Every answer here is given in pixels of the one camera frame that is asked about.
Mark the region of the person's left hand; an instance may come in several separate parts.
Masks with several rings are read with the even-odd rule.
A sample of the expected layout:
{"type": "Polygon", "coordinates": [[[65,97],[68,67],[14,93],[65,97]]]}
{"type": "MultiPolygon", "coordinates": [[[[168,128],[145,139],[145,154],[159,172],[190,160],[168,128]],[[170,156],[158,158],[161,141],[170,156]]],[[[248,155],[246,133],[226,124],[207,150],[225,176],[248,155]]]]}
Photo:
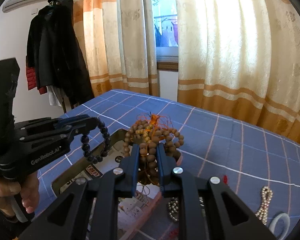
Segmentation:
{"type": "Polygon", "coordinates": [[[25,207],[27,213],[35,211],[39,203],[37,174],[38,172],[34,172],[27,176],[22,186],[18,182],[0,178],[0,211],[4,215],[7,217],[15,215],[8,198],[16,194],[20,194],[22,206],[25,207]]]}

